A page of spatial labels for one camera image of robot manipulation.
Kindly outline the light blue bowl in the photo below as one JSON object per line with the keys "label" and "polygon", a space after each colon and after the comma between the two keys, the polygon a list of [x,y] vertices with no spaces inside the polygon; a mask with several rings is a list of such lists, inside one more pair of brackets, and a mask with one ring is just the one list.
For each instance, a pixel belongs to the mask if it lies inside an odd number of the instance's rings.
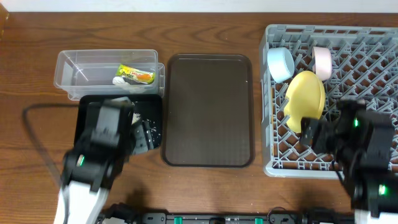
{"label": "light blue bowl", "polygon": [[293,77],[294,60],[287,48],[269,49],[267,52],[267,63],[270,75],[276,83],[282,83]]}

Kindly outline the white bowl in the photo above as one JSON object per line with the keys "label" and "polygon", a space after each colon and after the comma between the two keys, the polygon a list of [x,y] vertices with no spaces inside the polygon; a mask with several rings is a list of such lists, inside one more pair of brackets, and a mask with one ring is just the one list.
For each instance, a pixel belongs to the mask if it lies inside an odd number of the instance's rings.
{"label": "white bowl", "polygon": [[331,52],[325,47],[313,47],[312,56],[315,60],[313,72],[321,80],[325,81],[332,74],[332,57]]}

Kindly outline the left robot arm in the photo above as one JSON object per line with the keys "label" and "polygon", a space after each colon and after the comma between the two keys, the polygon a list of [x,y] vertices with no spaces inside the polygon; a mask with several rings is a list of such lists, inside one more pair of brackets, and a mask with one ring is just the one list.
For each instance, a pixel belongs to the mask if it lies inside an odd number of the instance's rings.
{"label": "left robot arm", "polygon": [[157,147],[146,121],[162,125],[158,95],[86,95],[78,104],[73,148],[63,158],[55,223],[142,223],[126,204],[104,208],[138,147]]}

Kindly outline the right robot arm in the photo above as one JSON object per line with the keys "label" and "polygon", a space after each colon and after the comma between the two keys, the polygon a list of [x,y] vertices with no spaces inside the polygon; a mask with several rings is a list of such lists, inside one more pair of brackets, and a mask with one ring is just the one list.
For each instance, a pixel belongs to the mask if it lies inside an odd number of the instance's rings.
{"label": "right robot arm", "polygon": [[300,143],[333,156],[331,164],[351,198],[355,223],[397,222],[397,174],[389,170],[395,128],[389,115],[363,100],[341,100],[336,121],[303,117]]}

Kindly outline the green snack wrapper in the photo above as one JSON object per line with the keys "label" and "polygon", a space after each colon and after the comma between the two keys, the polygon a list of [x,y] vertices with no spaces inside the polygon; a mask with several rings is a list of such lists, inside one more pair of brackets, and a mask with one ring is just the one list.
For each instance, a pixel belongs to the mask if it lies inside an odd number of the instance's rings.
{"label": "green snack wrapper", "polygon": [[151,84],[155,80],[155,72],[147,72],[123,64],[118,67],[116,76],[145,85]]}

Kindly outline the rice pile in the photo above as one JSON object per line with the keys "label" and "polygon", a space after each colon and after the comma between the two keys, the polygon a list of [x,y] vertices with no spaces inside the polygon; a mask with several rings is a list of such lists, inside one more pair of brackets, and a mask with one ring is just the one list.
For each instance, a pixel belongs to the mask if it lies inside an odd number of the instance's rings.
{"label": "rice pile", "polygon": [[139,113],[133,114],[131,134],[136,142],[135,149],[155,149],[159,147],[162,142],[161,129],[158,127],[158,123],[149,119],[144,119]]}

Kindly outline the yellow plate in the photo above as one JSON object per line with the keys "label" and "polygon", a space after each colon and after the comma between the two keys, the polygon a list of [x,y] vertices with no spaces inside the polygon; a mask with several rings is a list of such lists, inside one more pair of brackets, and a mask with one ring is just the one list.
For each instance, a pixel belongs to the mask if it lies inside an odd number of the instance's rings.
{"label": "yellow plate", "polygon": [[325,89],[322,81],[311,71],[297,74],[285,94],[288,100],[284,115],[289,116],[286,125],[295,133],[301,132],[301,119],[320,119],[325,106]]}

